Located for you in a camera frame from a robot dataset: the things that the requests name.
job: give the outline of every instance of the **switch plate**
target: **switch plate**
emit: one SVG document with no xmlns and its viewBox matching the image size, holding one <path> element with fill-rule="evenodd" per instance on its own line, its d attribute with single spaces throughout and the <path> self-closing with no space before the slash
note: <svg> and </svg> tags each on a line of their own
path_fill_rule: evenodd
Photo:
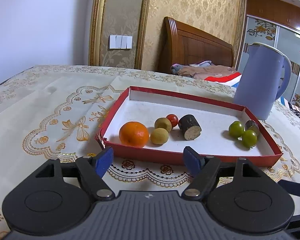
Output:
<svg viewBox="0 0 300 240">
<path fill-rule="evenodd" d="M 121 41 L 122 41 L 122 36 L 121 35 L 116 35 L 115 36 L 115 49 L 120 49 L 121 48 Z"/>
<path fill-rule="evenodd" d="M 109 36 L 109 49 L 115 49 L 115 35 Z"/>
<path fill-rule="evenodd" d="M 127 36 L 127 49 L 132 49 L 132 36 Z"/>
<path fill-rule="evenodd" d="M 128 39 L 128 36 L 122 36 L 122 41 L 121 41 L 121 48 L 122 49 L 127 48 L 127 39 Z"/>
</svg>

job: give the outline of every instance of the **tray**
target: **tray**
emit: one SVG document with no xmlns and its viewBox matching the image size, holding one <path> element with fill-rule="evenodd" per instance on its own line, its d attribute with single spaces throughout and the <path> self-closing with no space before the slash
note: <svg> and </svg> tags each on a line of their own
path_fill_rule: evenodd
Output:
<svg viewBox="0 0 300 240">
<path fill-rule="evenodd" d="M 119 130 L 129 121 L 144 124 L 149 134 L 159 117 L 175 114 L 179 119 L 192 114 L 202 128 L 201 135 L 192 141 L 184 140 L 178 126 L 169 133 L 169 140 L 163 145 L 149 140 L 143 148 L 121 144 Z M 229 125 L 240 120 L 254 120 L 259 127 L 257 145 L 247 149 L 239 140 L 228 135 Z M 171 91 L 143 87 L 129 87 L 117 99 L 95 137 L 102 148 L 111 146 L 114 155 L 125 159 L 184 165 L 183 149 L 192 147 L 200 155 L 214 155 L 223 162 L 235 162 L 246 157 L 259 167 L 271 167 L 282 156 L 282 152 L 266 129 L 244 106 Z"/>
</svg>

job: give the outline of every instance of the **metal bolt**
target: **metal bolt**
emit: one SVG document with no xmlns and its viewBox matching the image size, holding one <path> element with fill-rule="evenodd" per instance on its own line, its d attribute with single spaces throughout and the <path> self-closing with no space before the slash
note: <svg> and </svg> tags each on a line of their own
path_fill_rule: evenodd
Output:
<svg viewBox="0 0 300 240">
<path fill-rule="evenodd" d="M 197 197 L 200 195 L 200 191 L 197 190 L 196 188 L 189 188 L 185 190 L 185 195 L 188 197 Z"/>
<path fill-rule="evenodd" d="M 104 188 L 104 189 L 99 189 L 99 190 L 97 191 L 97 195 L 98 195 L 99 197 L 110 197 L 110 196 L 112 195 L 112 191 L 109 190 L 109 189 L 106 189 L 106 188 Z"/>
</svg>

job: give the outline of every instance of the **tangerine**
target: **tangerine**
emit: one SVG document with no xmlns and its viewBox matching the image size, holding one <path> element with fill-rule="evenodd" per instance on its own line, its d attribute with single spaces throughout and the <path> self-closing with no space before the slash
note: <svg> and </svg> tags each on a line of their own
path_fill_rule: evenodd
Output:
<svg viewBox="0 0 300 240">
<path fill-rule="evenodd" d="M 127 122 L 120 128 L 119 138 L 123 145 L 142 148 L 149 140 L 149 132 L 140 122 Z"/>
</svg>

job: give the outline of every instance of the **tablecloth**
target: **tablecloth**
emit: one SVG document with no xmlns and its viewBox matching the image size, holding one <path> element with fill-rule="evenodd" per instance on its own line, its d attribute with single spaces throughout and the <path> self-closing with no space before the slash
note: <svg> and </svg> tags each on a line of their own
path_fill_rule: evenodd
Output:
<svg viewBox="0 0 300 240">
<path fill-rule="evenodd" d="M 97 66 L 36 66 L 11 78 L 0 85 L 0 238 L 9 231 L 1 210 L 4 197 L 50 157 L 73 162 L 97 154 L 94 136 L 112 104 L 131 85 L 227 102 L 235 92 L 208 81 Z M 264 172 L 275 181 L 300 182 L 300 119 L 276 101 L 262 124 L 283 152 Z M 123 189 L 182 192 L 191 176 L 183 166 L 115 158 L 103 179 L 116 194 Z M 295 214 L 300 214 L 300 197 L 293 199 Z"/>
</svg>

